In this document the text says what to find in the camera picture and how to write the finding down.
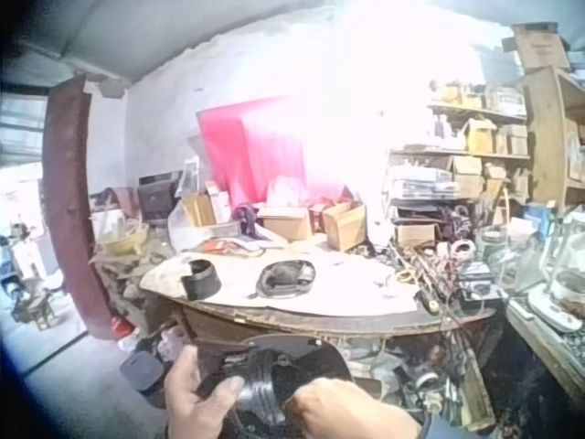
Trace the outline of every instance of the human hand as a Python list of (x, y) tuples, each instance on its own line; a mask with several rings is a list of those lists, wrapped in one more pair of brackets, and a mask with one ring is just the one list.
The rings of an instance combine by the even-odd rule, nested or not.
[(314, 439), (416, 439), (420, 433), (408, 413), (348, 381), (315, 380), (293, 395), (288, 408)]
[(169, 438), (216, 439), (223, 418), (244, 387), (242, 377), (231, 377), (220, 382), (211, 396), (202, 401), (195, 394), (200, 382), (197, 348), (185, 346), (165, 378)]

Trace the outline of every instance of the red cloth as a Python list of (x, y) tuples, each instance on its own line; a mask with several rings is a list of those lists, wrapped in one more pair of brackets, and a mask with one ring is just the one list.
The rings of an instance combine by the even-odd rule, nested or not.
[(320, 177), (327, 163), (306, 165), (301, 111), (289, 98), (270, 98), (197, 115), (213, 177), (229, 191), (232, 209), (266, 201), (268, 185), (278, 176), (302, 181), (311, 199), (341, 196), (343, 183)]

